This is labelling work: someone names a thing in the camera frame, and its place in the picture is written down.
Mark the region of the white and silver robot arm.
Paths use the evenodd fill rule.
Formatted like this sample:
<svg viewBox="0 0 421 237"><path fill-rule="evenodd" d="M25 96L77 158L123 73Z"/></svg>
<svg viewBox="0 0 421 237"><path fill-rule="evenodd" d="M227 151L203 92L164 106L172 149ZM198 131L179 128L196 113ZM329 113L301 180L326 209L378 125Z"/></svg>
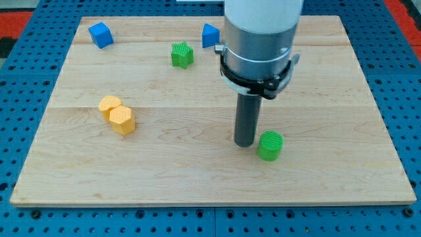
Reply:
<svg viewBox="0 0 421 237"><path fill-rule="evenodd" d="M302 8L302 0L225 0L225 67L248 80L279 75L288 64Z"/></svg>

